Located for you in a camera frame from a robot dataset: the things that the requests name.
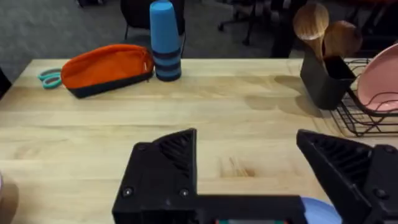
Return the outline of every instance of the pink bowl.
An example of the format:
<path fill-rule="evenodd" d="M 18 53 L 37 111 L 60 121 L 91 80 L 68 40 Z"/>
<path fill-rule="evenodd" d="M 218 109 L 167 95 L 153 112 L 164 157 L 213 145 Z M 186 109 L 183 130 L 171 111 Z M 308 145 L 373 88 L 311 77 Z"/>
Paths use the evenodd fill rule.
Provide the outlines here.
<path fill-rule="evenodd" d="M 358 80 L 358 98 L 370 110 L 398 110 L 398 44 L 384 49 L 366 66 Z"/>

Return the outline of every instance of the gray carpet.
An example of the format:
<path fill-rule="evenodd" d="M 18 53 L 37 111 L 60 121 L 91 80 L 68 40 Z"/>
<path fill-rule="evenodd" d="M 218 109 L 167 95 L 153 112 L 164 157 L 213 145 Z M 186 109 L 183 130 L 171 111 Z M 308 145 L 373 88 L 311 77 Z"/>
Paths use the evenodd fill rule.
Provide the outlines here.
<path fill-rule="evenodd" d="M 218 23 L 231 18 L 229 9 L 187 0 L 185 17 L 185 58 L 269 55 L 272 37 L 263 32 L 254 32 L 252 46 L 241 44 L 247 24 L 229 26 L 224 33 L 218 32 Z M 118 43 L 123 39 L 125 28 L 118 0 L 84 9 L 78 8 L 74 0 L 2 0 L 0 18 L 0 67 L 11 81 L 33 58 L 70 58 Z M 137 33 L 138 30 L 131 30 L 129 36 Z"/>

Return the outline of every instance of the black utensil holder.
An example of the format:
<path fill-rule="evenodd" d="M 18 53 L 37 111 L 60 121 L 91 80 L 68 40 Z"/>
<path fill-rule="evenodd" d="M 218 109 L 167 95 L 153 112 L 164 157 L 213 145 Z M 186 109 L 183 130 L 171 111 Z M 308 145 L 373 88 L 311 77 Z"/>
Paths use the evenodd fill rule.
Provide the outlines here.
<path fill-rule="evenodd" d="M 323 110 L 336 109 L 356 78 L 341 57 L 321 61 L 311 50 L 305 52 L 300 76 L 314 104 Z"/>

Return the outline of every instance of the chair wheel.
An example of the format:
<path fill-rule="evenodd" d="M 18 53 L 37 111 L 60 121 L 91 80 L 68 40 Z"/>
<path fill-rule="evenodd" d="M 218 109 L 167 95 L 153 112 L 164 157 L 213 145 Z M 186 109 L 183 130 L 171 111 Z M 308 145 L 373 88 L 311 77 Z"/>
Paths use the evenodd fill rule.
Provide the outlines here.
<path fill-rule="evenodd" d="M 221 31 L 221 32 L 224 31 L 224 25 L 223 24 L 218 25 L 218 31 Z"/>
<path fill-rule="evenodd" d="M 245 45 L 245 46 L 249 46 L 249 45 L 250 45 L 249 39 L 244 39 L 244 40 L 242 41 L 242 44 Z"/>
<path fill-rule="evenodd" d="M 234 13 L 234 20 L 238 20 L 239 16 L 240 16 L 239 12 L 235 12 Z"/>
<path fill-rule="evenodd" d="M 75 0 L 75 3 L 77 4 L 78 7 L 82 8 L 83 4 L 79 0 Z"/>

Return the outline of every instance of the blue object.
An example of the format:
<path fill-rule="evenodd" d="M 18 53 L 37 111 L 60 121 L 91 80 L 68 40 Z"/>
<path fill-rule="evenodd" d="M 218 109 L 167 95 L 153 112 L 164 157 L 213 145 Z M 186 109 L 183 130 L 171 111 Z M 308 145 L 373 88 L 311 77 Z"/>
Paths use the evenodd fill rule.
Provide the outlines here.
<path fill-rule="evenodd" d="M 150 5 L 150 41 L 159 80 L 174 81 L 181 77 L 181 43 L 173 4 L 166 0 Z"/>
<path fill-rule="evenodd" d="M 336 209 L 326 202 L 315 198 L 302 197 L 305 218 L 308 224 L 342 224 Z"/>
<path fill-rule="evenodd" d="M 61 85 L 61 69 L 55 68 L 42 72 L 37 76 L 42 81 L 43 88 L 53 89 Z"/>

